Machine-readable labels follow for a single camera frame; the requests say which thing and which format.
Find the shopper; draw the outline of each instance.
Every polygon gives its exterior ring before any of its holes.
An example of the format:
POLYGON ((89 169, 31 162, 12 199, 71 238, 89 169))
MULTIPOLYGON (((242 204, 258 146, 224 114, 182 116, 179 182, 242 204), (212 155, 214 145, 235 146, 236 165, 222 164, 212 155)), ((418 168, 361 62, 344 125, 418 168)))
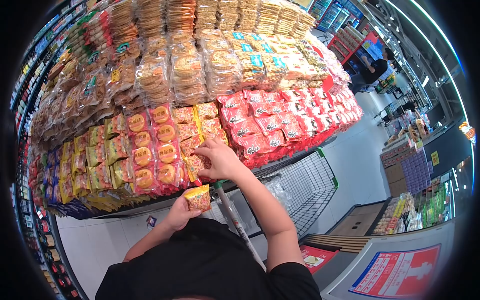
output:
POLYGON ((383 51, 383 58, 377 59, 373 63, 369 63, 367 57, 362 56, 361 59, 365 62, 367 67, 362 68, 359 74, 355 74, 351 77, 352 83, 349 88, 353 94, 358 93, 367 84, 372 84, 388 68, 388 61, 394 59, 395 55, 392 50, 385 48, 383 51))
POLYGON ((345 27, 352 27, 352 21, 348 21, 341 26, 342 29, 345 29, 345 27))
POLYGON ((198 172, 235 182, 268 244, 267 273, 227 225, 196 218, 180 196, 165 219, 111 265, 96 294, 102 299, 321 299, 303 264, 297 231, 283 206, 219 139, 195 150, 212 161, 198 172))
POLYGON ((391 120, 394 120, 394 119, 400 117, 407 110, 411 110, 411 112, 413 112, 417 116, 417 118, 420 119, 421 118, 420 113, 417 111, 418 106, 419 105, 416 101, 407 102, 407 103, 402 104, 401 106, 397 107, 397 109, 393 113, 388 114, 385 117, 383 117, 382 120, 385 121, 385 122, 389 122, 391 120))

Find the white floor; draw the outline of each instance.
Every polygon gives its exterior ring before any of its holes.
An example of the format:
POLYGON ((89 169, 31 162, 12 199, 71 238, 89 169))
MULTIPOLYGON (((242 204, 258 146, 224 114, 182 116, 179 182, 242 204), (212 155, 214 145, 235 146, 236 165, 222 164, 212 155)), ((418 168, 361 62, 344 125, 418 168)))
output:
MULTIPOLYGON (((325 233, 353 205, 384 200, 390 195, 379 159, 388 136, 382 127, 376 125, 377 121, 372 116, 392 99, 375 92, 358 93, 356 98, 364 116, 324 148, 339 188, 309 233, 325 233)), ((152 215, 160 222, 167 213, 168 210, 161 210, 124 219, 57 218, 63 247, 90 299, 95 298, 108 267, 121 262, 128 249, 147 234, 148 216, 152 215)), ((264 236, 253 238, 252 242, 265 259, 264 236)))

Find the black shirt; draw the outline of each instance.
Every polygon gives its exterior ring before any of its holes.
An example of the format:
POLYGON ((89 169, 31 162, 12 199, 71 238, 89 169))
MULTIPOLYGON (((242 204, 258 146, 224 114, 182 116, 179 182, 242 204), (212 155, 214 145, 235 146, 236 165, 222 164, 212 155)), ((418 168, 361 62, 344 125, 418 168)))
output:
POLYGON ((362 75, 363 79, 365 79, 366 84, 372 84, 375 80, 377 80, 380 76, 388 68, 388 62, 383 59, 376 60, 371 63, 371 66, 375 69, 375 72, 370 72, 370 70, 365 67, 360 70, 360 74, 362 75))
POLYGON ((108 268, 103 299, 321 300, 310 271, 284 263, 265 273, 241 238, 215 220, 193 218, 169 242, 108 268))
POLYGON ((415 110, 415 104, 413 102, 407 102, 407 103, 402 105, 402 108, 403 108, 404 111, 407 111, 407 110, 414 111, 415 110))

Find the plastic snack bag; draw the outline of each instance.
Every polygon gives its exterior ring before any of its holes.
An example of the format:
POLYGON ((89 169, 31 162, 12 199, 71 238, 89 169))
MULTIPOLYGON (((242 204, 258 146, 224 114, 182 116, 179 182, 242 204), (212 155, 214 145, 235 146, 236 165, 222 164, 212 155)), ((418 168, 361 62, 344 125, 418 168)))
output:
POLYGON ((196 208, 203 213, 212 209, 210 204, 210 186, 208 184, 193 188, 183 194, 183 196, 187 199, 189 210, 196 208))
POLYGON ((190 156, 193 154, 194 150, 198 148, 203 142, 204 139, 202 138, 202 136, 196 135, 189 139, 186 139, 183 142, 180 142, 180 148, 185 156, 190 156))
POLYGON ((213 102, 196 104, 193 106, 193 109, 196 111, 198 118, 201 120, 218 117, 218 109, 213 102))
POLYGON ((155 163, 153 154, 153 142, 145 147, 132 150, 133 168, 140 169, 152 166, 155 163))
POLYGON ((140 148, 149 145, 152 141, 152 136, 149 131, 140 131, 132 137, 132 140, 135 148, 140 148))
POLYGON ((62 160, 67 160, 67 159, 69 159, 74 152, 75 152, 74 142, 65 142, 65 143, 63 143, 62 160))
POLYGON ((125 118, 119 114, 111 119, 105 119, 105 138, 111 139, 113 136, 126 133, 125 118))
POLYGON ((87 154, 85 151, 72 154, 72 174, 86 172, 87 154))
POLYGON ((190 123, 195 118, 193 108, 191 106, 175 108, 173 110, 173 117, 176 123, 190 123))
POLYGON ((60 179, 65 180, 72 173, 72 158, 60 162, 60 179))
POLYGON ((73 193, 73 181, 70 174, 67 178, 65 178, 65 180, 59 181, 59 189, 63 204, 67 204, 75 198, 75 194, 73 193))
POLYGON ((105 140, 105 126, 92 126, 88 129, 88 145, 95 146, 99 142, 105 140))
POLYGON ((164 59, 157 59, 155 63, 141 61, 135 71, 136 86, 147 95, 149 104, 163 104, 169 102, 169 82, 164 59))
POLYGON ((178 137, 180 141, 184 141, 188 138, 191 138, 194 135, 200 134, 200 130, 196 122, 187 123, 187 124, 177 124, 178 128, 178 137))
POLYGON ((183 158, 187 165, 188 176, 191 182, 198 180, 198 171, 205 168, 205 164, 199 155, 191 155, 183 158))
POLYGON ((204 136, 204 139, 215 139, 215 138, 217 138, 220 141, 222 141, 225 145, 228 146, 227 133, 223 129, 219 130, 219 131, 216 131, 216 132, 203 133, 203 136, 204 136))
POLYGON ((90 180, 88 173, 78 173, 73 181, 73 194, 77 197, 83 197, 90 192, 90 180))
POLYGON ((86 154, 87 154, 87 163, 89 167, 95 167, 105 162, 105 160, 107 159, 107 155, 105 152, 104 141, 102 140, 100 143, 96 144, 95 146, 87 147, 86 154))
POLYGON ((118 135, 111 140, 106 141, 107 147, 107 164, 110 166, 121 158, 128 158, 128 139, 125 136, 118 135))
POLYGON ((150 119, 152 124, 163 124, 170 119, 170 104, 162 104, 156 108, 150 108, 150 119))
POLYGON ((180 158, 177 141, 158 145, 158 160, 164 164, 171 164, 180 158))
POLYGON ((90 175, 90 187, 93 193, 113 189, 110 179, 110 170, 105 162, 96 167, 88 167, 87 169, 88 174, 90 175))
POLYGON ((171 142, 175 140, 177 136, 172 121, 168 121, 155 126, 154 131, 156 133, 156 138, 158 139, 158 141, 163 143, 171 142))
POLYGON ((114 66, 107 77, 107 99, 121 91, 128 90, 135 83, 135 62, 127 59, 114 66))
POLYGON ((114 189, 125 183, 133 183, 133 165, 130 158, 116 161, 110 166, 110 174, 114 189))
POLYGON ((219 130, 222 130, 222 125, 220 125, 219 118, 200 121, 200 131, 204 136, 206 134, 217 132, 219 130))
POLYGON ((159 187, 158 181, 155 178, 155 168, 153 166, 136 170, 134 178, 133 190, 138 195, 152 193, 159 187))
POLYGON ((145 111, 127 118, 129 134, 148 130, 147 113, 145 111))
POLYGON ((158 181, 164 185, 179 186, 182 178, 182 168, 179 162, 173 164, 159 164, 158 166, 158 181))

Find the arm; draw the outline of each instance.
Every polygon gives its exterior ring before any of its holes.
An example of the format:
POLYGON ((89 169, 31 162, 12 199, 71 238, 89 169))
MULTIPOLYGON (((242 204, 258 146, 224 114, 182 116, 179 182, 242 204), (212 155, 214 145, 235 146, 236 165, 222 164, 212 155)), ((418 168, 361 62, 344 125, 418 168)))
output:
POLYGON ((362 56, 361 59, 363 60, 363 62, 367 65, 367 68, 370 72, 372 73, 375 73, 375 68, 372 67, 372 65, 370 65, 370 63, 368 62, 368 59, 366 56, 362 56))
POLYGON ((295 225, 283 206, 238 160, 233 150, 215 138, 206 140, 195 153, 212 161, 212 167, 200 170, 199 176, 232 180, 245 194, 267 238, 267 270, 287 262, 303 264, 295 225))
POLYGON ((190 218, 202 213, 200 209, 188 210, 187 199, 183 197, 183 194, 175 200, 167 217, 128 250, 123 259, 124 262, 128 262, 144 254, 147 250, 168 241, 175 231, 181 230, 187 225, 190 218))

